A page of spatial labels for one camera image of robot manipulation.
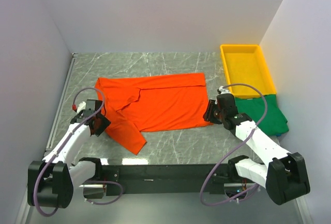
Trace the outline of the orange t shirt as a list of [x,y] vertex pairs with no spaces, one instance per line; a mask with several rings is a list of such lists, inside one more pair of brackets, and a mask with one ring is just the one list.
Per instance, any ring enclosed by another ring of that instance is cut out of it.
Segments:
[[208,105],[203,73],[108,79],[98,78],[102,113],[111,122],[106,134],[137,155],[146,140],[143,132],[205,127]]

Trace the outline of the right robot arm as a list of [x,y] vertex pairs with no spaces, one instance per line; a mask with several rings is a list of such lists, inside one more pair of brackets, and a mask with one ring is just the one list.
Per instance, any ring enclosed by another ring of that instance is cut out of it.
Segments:
[[222,124],[234,136],[248,145],[262,160],[256,163],[248,156],[230,159],[220,175],[213,168],[209,173],[216,180],[240,182],[246,178],[266,189],[277,205],[304,196],[310,192],[306,164],[300,153],[290,153],[267,136],[245,113],[239,113],[234,96],[220,93],[209,100],[205,121]]

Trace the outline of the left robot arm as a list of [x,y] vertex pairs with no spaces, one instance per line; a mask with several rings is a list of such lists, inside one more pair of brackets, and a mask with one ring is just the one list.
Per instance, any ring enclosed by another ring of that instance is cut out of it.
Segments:
[[70,121],[65,136],[41,161],[28,167],[27,202],[30,206],[66,208],[74,190],[85,181],[96,184],[103,179],[99,158],[84,157],[72,162],[85,141],[101,135],[110,125],[102,114],[103,102],[89,99]]

